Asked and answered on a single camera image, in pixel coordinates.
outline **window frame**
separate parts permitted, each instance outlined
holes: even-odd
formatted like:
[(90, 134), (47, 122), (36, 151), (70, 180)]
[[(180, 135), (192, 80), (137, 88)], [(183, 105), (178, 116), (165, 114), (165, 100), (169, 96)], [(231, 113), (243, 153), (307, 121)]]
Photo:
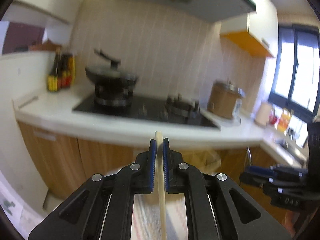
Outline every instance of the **window frame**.
[[(279, 75), (279, 68), (280, 68), (280, 60), (281, 60), (281, 50), (282, 50), (282, 39), (281, 39), (281, 30), (282, 29), (292, 29), (293, 30), (293, 38), (294, 38), (294, 61), (293, 61), (293, 71), (292, 71), (292, 77), (291, 77), (291, 85), (289, 89), (288, 98), (285, 98), (279, 94), (276, 94), (275, 88), (276, 83), (278, 81), (278, 75)], [(296, 73), (298, 68), (298, 32), (305, 32), (305, 33), (311, 33), (317, 36), (318, 38), (318, 46), (320, 49), (320, 34), (319, 34), (319, 28), (316, 26), (308, 26), (308, 25), (298, 25), (298, 24), (292, 24), (292, 25), (279, 25), (279, 39), (278, 39), (278, 56), (276, 61), (276, 70), (275, 75), (273, 78), (272, 83), (272, 89), (269, 95), (268, 101), (270, 103), (273, 103), (281, 108), (286, 108), (289, 111), (293, 110), (294, 115), (298, 117), (300, 120), (302, 120), (305, 123), (312, 122), (312, 119), (317, 115), (319, 104), (320, 104), (320, 77), (319, 77), (319, 83), (318, 83), (318, 91), (316, 96), (316, 103), (315, 107), (313, 109), (313, 112), (309, 109), (304, 108), (303, 106), (295, 103), (292, 101), (292, 93), (293, 88), (296, 80)]]

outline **brown rice cooker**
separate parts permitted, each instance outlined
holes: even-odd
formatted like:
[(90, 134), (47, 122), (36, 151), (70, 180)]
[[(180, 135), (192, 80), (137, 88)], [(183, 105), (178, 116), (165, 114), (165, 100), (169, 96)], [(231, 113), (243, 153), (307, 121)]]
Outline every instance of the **brown rice cooker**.
[(243, 90), (232, 85), (231, 82), (215, 82), (207, 110), (217, 116), (234, 119), (239, 115), (243, 97), (245, 97)]

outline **orange cabinet underside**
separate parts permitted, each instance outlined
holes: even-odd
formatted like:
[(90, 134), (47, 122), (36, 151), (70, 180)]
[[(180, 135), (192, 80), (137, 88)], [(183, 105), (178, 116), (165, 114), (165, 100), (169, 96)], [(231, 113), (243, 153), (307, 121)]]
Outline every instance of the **orange cabinet underside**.
[(221, 34), (221, 37), (225, 37), (237, 44), (241, 49), (247, 51), (251, 56), (256, 57), (274, 57), (259, 41), (257, 41), (247, 31), (237, 33)]

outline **wooden stick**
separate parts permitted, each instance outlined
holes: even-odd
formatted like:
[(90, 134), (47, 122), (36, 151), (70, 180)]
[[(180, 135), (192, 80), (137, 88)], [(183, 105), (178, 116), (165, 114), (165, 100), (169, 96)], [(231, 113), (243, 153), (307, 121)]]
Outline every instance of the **wooden stick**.
[(157, 180), (158, 180), (158, 194), (160, 207), (160, 223), (161, 223), (161, 240), (167, 240), (167, 225), (165, 212), (165, 190), (164, 190), (164, 174), (163, 174), (163, 137), (161, 132), (156, 132), (157, 142)]

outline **white countertop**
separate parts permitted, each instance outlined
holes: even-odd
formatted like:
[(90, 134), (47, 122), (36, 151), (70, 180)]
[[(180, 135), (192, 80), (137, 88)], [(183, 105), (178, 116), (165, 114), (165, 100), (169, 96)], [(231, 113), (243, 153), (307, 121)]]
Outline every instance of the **white countertop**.
[[(279, 137), (274, 129), (263, 129), (243, 115), (241, 124), (234, 126), (215, 119), (221, 125), (219, 130), (72, 111), (91, 93), (92, 88), (81, 86), (58, 93), (35, 91), (14, 101), (15, 116), (18, 121), (52, 132), (136, 147), (147, 147), (156, 131), (169, 138), (171, 148), (228, 149), (261, 146), (280, 164), (300, 167), (291, 155), (274, 143), (274, 139)], [(37, 96), (35, 100), (22, 106), (34, 96)]]

